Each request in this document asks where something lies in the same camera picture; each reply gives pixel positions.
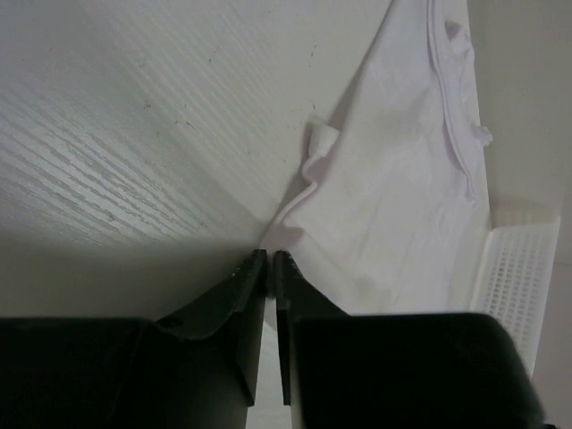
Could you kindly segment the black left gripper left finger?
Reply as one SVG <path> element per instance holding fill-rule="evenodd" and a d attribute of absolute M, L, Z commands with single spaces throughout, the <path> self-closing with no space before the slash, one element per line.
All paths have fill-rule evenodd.
<path fill-rule="evenodd" d="M 257 392 L 267 255 L 143 318 L 5 318 L 4 428 L 243 428 Z"/>

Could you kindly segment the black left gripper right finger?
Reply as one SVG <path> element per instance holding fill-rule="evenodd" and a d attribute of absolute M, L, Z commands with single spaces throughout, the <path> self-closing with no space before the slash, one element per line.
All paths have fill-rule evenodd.
<path fill-rule="evenodd" d="M 489 315 L 348 315 L 273 256 L 283 402 L 296 428 L 544 428 L 516 346 Z"/>

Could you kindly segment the white tank top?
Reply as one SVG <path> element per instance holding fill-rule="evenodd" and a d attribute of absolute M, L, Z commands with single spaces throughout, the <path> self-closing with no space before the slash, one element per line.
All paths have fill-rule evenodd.
<path fill-rule="evenodd" d="M 440 1 L 393 1 L 340 126 L 317 125 L 306 187 L 263 248 L 288 251 L 347 313 L 441 313 L 491 134 L 472 120 L 475 52 Z"/>

